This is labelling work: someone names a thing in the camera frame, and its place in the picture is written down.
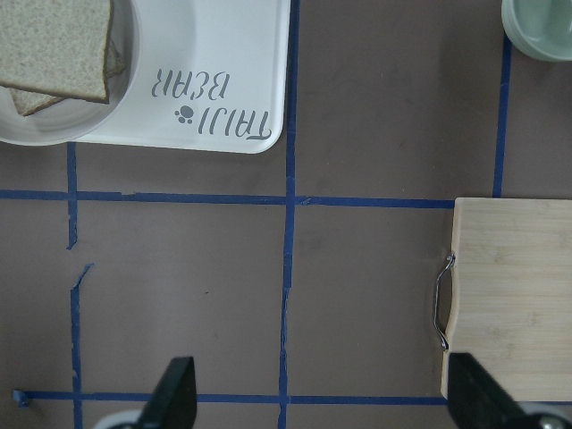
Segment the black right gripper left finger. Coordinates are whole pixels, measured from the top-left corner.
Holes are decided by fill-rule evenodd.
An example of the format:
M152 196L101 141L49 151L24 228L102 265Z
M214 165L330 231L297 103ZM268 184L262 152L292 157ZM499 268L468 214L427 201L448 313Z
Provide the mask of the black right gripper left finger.
M138 428L192 428L198 414L193 357L174 357L138 418Z

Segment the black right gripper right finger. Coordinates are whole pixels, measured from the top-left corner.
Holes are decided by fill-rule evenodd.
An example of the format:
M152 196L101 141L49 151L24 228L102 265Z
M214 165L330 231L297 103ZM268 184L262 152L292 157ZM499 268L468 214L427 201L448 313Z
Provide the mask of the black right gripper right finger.
M469 353L451 353L448 411L457 428L531 428L531 417Z

